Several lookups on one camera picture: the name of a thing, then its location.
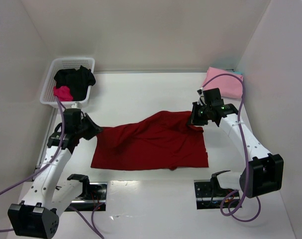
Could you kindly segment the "dark red t shirt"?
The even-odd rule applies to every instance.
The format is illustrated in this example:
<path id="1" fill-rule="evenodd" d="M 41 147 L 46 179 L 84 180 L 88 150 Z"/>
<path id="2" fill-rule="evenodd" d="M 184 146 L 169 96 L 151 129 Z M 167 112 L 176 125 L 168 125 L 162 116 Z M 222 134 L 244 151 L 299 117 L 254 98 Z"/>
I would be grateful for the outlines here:
<path id="1" fill-rule="evenodd" d="M 160 111 L 137 123 L 105 127 L 97 135 L 91 168 L 140 171 L 207 168 L 203 129 L 191 112 Z"/>

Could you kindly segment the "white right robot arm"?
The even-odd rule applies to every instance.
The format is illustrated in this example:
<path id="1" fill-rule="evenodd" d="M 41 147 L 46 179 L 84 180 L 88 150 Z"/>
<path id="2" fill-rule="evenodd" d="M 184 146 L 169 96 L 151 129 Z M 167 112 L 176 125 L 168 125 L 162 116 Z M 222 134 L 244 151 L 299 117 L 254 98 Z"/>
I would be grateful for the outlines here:
<path id="1" fill-rule="evenodd" d="M 221 189 L 240 190 L 248 198 L 254 198 L 282 187 L 284 160 L 272 154 L 249 130 L 238 109 L 225 104 L 218 88 L 199 89 L 200 96 L 193 103 L 189 125 L 204 126 L 215 123 L 232 140 L 247 164 L 242 173 L 224 170 L 213 173 L 211 182 L 215 191 Z"/>

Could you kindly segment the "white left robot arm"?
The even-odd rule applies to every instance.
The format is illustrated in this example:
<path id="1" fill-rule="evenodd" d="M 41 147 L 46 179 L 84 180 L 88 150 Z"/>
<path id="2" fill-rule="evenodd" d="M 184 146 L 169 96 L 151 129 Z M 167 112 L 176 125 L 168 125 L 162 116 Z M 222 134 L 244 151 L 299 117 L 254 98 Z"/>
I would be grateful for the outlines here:
<path id="1" fill-rule="evenodd" d="M 59 217 L 71 202 L 91 194 L 87 175 L 72 174 L 62 185 L 58 181 L 80 139 L 90 140 L 100 132 L 102 127 L 81 109 L 63 111 L 63 121 L 48 139 L 39 174 L 21 202 L 8 209 L 17 236 L 51 239 L 57 232 Z"/>

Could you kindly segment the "folded pink t shirt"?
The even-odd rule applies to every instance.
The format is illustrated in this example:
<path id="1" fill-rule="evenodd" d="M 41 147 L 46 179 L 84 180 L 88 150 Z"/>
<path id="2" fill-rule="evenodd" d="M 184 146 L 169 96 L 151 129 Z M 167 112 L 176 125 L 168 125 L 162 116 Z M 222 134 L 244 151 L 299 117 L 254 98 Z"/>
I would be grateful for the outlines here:
<path id="1" fill-rule="evenodd" d="M 243 82 L 243 76 L 241 74 L 228 72 L 225 70 L 221 70 L 218 68 L 209 67 L 206 78 L 203 82 L 205 85 L 211 78 L 220 75 L 220 74 L 230 74 L 238 77 Z M 201 88 L 202 90 L 210 90 L 214 88 L 219 88 L 220 94 L 222 97 L 233 98 L 233 99 L 241 99 L 242 96 L 242 85 L 241 83 L 234 77 L 224 75 L 217 77 L 213 81 L 211 81 L 208 85 Z"/>

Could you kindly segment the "magenta t shirt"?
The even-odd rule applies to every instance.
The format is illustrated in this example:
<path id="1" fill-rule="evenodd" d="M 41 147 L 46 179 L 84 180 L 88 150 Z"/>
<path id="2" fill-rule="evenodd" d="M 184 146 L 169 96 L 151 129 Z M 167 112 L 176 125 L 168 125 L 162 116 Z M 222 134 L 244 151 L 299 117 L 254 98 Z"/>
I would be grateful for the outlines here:
<path id="1" fill-rule="evenodd" d="M 54 87 L 53 95 L 57 97 L 62 102 L 73 101 L 73 96 L 71 95 L 70 89 L 67 86 Z"/>

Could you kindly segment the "white plastic basket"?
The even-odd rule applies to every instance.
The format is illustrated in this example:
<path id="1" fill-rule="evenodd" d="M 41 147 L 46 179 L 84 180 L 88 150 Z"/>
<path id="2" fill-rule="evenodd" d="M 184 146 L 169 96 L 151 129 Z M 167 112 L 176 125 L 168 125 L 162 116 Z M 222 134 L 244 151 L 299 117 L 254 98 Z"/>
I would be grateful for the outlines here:
<path id="1" fill-rule="evenodd" d="M 59 70 L 79 69 L 81 66 L 90 69 L 94 73 L 95 59 L 90 57 L 63 57 L 56 58 L 52 61 L 43 88 L 40 95 L 40 103 L 49 105 L 54 109 L 58 108 L 58 104 L 53 95 L 53 88 L 56 86 L 54 76 Z"/>

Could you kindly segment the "black t shirt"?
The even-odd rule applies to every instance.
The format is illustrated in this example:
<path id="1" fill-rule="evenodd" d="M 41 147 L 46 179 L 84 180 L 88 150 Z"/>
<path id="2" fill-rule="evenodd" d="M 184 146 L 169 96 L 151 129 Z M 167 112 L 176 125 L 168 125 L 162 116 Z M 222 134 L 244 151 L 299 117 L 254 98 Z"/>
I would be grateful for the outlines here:
<path id="1" fill-rule="evenodd" d="M 54 76 L 56 87 L 67 86 L 70 89 L 73 101 L 83 101 L 87 97 L 89 86 L 96 83 L 90 69 L 81 66 L 76 69 L 59 70 Z"/>

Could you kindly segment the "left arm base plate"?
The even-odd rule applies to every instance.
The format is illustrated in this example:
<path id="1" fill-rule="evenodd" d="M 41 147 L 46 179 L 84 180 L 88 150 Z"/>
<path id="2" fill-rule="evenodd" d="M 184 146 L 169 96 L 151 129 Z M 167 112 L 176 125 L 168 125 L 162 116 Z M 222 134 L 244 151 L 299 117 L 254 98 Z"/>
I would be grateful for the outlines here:
<path id="1" fill-rule="evenodd" d="M 67 207 L 65 212 L 70 212 L 73 207 L 79 212 L 91 212 L 98 206 L 97 211 L 105 211 L 107 196 L 107 182 L 91 182 L 89 192 L 85 196 L 77 197 Z"/>

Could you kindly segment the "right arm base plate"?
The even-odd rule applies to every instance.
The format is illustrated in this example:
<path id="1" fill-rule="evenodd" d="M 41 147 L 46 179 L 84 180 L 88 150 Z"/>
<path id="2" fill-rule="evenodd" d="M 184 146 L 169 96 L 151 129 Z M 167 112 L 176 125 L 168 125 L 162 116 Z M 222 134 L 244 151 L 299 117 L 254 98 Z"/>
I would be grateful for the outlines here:
<path id="1" fill-rule="evenodd" d="M 194 188 L 198 210 L 220 209 L 222 200 L 233 191 L 232 189 L 221 189 L 214 192 L 209 180 L 195 180 Z"/>

